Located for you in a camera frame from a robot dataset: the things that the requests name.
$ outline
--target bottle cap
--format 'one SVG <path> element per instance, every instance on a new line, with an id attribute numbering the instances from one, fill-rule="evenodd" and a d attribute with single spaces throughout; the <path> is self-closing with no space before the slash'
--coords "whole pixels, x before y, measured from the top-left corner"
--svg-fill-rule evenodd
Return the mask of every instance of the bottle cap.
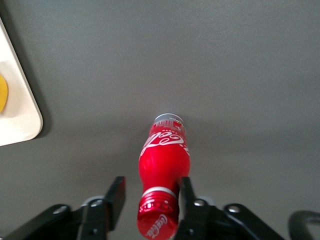
<path id="1" fill-rule="evenodd" d="M 137 226 L 150 240 L 167 240 L 178 228 L 179 203 L 170 193 L 153 191 L 144 195 L 139 203 Z"/>

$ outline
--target gray surface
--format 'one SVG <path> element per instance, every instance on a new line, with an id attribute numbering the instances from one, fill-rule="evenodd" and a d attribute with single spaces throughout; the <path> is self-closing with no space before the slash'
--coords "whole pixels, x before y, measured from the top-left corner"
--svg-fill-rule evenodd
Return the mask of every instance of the gray surface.
<path id="1" fill-rule="evenodd" d="M 44 129 L 0 148 L 0 235 L 126 175 L 111 239 L 143 239 L 139 152 L 173 112 L 196 193 L 287 239 L 292 212 L 320 212 L 319 12 L 317 0 L 1 0 Z"/>

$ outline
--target white tray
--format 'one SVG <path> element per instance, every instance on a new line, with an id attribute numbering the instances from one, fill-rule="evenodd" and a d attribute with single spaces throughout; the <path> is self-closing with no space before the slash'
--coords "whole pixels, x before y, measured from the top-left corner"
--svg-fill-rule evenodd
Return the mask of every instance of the white tray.
<path id="1" fill-rule="evenodd" d="M 0 74 L 8 85 L 7 102 L 0 112 L 0 146 L 33 139 L 43 119 L 1 19 Z"/>

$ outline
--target black cable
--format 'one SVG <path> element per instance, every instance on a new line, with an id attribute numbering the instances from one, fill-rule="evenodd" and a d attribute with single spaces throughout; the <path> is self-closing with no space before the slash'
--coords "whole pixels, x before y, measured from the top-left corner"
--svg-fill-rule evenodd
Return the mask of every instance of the black cable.
<path id="1" fill-rule="evenodd" d="M 297 211 L 289 218 L 289 234 L 292 240 L 315 240 L 308 230 L 308 224 L 320 225 L 320 213 Z"/>

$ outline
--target screw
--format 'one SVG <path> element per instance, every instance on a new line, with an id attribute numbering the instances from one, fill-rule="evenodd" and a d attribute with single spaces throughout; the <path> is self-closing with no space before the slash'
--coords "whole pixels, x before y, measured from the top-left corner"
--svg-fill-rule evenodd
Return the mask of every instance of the screw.
<path id="1" fill-rule="evenodd" d="M 206 204 L 206 202 L 202 199 L 197 199 L 193 202 L 193 204 L 197 207 L 202 207 Z"/>
<path id="2" fill-rule="evenodd" d="M 228 207 L 228 210 L 229 210 L 229 212 L 230 213 L 239 213 L 240 212 L 240 208 L 239 207 L 237 207 L 237 206 L 230 206 L 230 207 Z"/>
<path id="3" fill-rule="evenodd" d="M 189 228 L 188 234 L 190 236 L 193 236 L 195 234 L 195 231 L 192 228 Z"/>
<path id="4" fill-rule="evenodd" d="M 56 209 L 53 214 L 60 214 L 62 212 L 64 212 L 65 210 L 67 210 L 67 206 L 61 206 L 60 208 Z"/>
<path id="5" fill-rule="evenodd" d="M 91 207 L 96 207 L 96 206 L 99 206 L 100 204 L 102 204 L 103 201 L 101 199 L 97 200 L 97 201 L 94 201 L 93 203 L 91 203 Z"/>

